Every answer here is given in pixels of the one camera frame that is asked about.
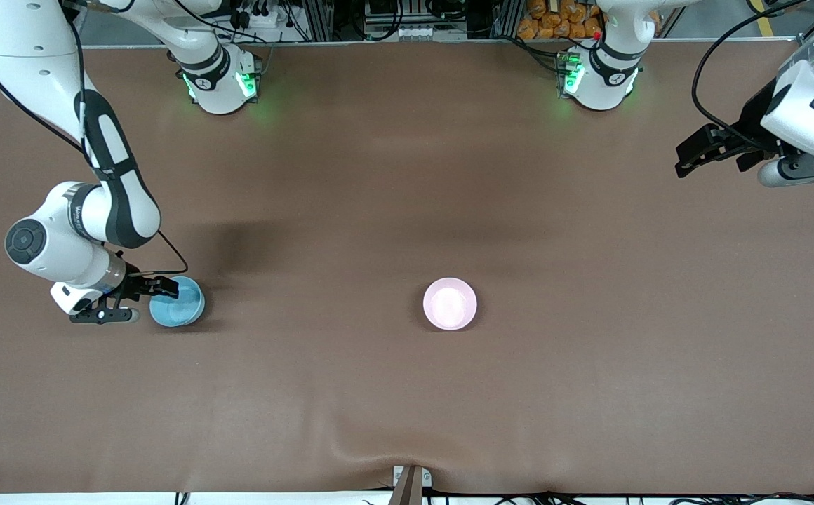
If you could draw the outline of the brown table mat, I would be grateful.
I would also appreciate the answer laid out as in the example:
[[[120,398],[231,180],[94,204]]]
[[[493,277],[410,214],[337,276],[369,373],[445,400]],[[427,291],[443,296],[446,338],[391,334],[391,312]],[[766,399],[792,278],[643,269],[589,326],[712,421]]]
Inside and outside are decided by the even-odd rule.
[[[4,239],[82,157],[0,95],[0,492],[814,494],[814,184],[680,179],[702,43],[594,113],[507,43],[277,49],[193,105],[84,57],[207,309],[73,324]],[[466,281],[474,322],[422,297]]]

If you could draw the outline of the light blue bowl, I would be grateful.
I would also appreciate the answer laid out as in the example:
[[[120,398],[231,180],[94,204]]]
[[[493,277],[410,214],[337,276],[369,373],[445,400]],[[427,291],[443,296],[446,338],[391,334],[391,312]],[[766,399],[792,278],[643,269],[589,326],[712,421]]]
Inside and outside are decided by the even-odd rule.
[[[148,303],[148,311],[154,322],[166,328],[178,328],[193,324],[201,317],[207,306],[201,286],[195,279],[172,277],[178,285],[178,297],[156,295]]]

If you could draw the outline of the white power strip black plugs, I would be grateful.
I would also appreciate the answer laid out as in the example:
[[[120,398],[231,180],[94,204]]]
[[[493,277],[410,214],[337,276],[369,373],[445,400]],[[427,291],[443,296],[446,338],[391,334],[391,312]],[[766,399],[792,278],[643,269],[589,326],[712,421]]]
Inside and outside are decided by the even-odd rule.
[[[281,0],[225,0],[233,29],[281,29],[291,27]]]

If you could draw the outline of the aluminium frame post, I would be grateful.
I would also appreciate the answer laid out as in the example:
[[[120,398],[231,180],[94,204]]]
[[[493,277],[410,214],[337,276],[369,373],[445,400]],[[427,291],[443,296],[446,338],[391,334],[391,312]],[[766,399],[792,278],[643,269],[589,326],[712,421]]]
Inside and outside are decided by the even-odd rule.
[[[526,15],[526,0],[493,0],[490,36],[516,37],[519,23]]]
[[[301,4],[311,41],[331,42],[334,31],[335,0],[301,0]]]

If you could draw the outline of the pink bowl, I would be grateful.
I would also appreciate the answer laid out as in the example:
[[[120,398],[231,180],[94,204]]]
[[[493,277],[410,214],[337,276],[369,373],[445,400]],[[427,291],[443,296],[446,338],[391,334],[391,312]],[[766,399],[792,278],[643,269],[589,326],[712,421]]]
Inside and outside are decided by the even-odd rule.
[[[462,330],[474,322],[478,297],[466,281],[445,277],[427,286],[421,304],[427,322],[436,329]]]

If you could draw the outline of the pile of orange items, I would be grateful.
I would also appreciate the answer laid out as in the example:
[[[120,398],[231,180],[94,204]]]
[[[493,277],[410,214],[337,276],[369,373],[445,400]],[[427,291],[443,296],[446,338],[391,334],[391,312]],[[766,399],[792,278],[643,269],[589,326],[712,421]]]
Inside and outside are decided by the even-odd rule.
[[[607,15],[595,0],[523,0],[519,39],[595,39]]]

